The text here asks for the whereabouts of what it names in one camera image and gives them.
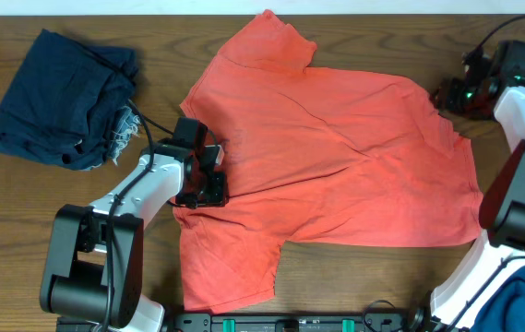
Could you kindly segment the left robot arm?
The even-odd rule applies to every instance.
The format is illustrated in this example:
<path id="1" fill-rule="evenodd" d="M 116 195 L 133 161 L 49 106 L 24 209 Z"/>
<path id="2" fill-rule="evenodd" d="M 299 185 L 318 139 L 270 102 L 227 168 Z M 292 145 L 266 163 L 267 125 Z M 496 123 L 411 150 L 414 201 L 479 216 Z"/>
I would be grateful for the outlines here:
<path id="1" fill-rule="evenodd" d="M 211 136 L 203 123 L 183 117 L 171 137 L 149 142 L 108 194 L 57 211 L 40 291 L 43 311 L 58 316 L 57 330 L 164 329 L 164 307 L 142 292 L 144 230 L 167 204 L 226 205 L 223 149 L 206 143 Z"/>

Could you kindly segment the red t-shirt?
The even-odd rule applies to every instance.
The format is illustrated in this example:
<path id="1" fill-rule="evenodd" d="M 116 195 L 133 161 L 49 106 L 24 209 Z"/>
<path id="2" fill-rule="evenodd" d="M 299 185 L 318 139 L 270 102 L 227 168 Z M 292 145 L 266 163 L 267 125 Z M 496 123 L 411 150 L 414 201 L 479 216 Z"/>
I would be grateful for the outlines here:
<path id="1" fill-rule="evenodd" d="M 406 77 L 314 67 L 273 12 L 217 52 L 182 102 L 222 145 L 229 200 L 178 208 L 184 305 L 270 300 L 287 242 L 468 243 L 480 232 L 471 142 Z"/>

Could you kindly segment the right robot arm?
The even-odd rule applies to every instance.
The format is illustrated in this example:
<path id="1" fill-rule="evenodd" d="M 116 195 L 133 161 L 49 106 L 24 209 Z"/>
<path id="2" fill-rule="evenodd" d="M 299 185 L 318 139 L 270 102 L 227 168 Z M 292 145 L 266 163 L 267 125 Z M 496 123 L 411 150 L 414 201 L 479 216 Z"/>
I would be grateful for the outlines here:
<path id="1" fill-rule="evenodd" d="M 525 42 L 463 57 L 464 78 L 441 83 L 436 108 L 500 123 L 511 155 L 483 197 L 481 234 L 451 276 L 406 320 L 408 331 L 468 331 L 503 284 L 525 266 Z"/>

